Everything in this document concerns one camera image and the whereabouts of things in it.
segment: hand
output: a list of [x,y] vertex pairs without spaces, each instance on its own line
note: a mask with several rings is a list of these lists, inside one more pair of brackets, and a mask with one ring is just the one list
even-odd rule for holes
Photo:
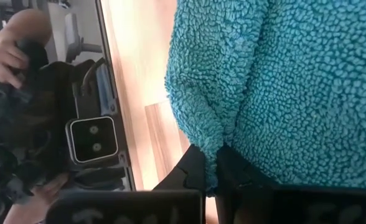
[[68,175],[61,174],[47,185],[32,189],[34,196],[26,204],[13,205],[3,224],[35,224],[43,221],[67,180]]
[[11,68],[25,69],[27,66],[28,57],[15,46],[13,40],[0,41],[0,82],[20,88],[21,81],[13,75]]

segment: fleece texture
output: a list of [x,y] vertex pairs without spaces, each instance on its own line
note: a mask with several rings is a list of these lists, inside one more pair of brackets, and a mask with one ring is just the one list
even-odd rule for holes
[[366,1],[178,0],[166,88],[207,158],[282,184],[366,188]]

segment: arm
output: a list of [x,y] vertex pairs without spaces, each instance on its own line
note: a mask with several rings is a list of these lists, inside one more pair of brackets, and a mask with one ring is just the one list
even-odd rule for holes
[[26,9],[13,15],[0,31],[0,42],[29,38],[43,45],[52,36],[50,19],[42,11]]

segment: person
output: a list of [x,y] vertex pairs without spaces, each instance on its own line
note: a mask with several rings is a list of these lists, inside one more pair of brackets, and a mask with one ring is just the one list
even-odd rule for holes
[[[12,74],[11,68],[24,70],[29,64],[29,59],[15,46],[17,40],[27,38],[45,45],[51,35],[50,20],[43,12],[26,9],[13,15],[0,31],[0,82],[9,83],[14,88],[22,86],[22,80]],[[70,68],[68,65],[56,67],[62,70],[61,73],[68,73]],[[54,106],[52,100],[45,100],[45,103]],[[34,224],[44,220],[47,210],[56,200],[67,179],[67,174],[63,173],[43,187],[34,187],[32,189],[34,196],[26,204],[13,205],[4,224]]]

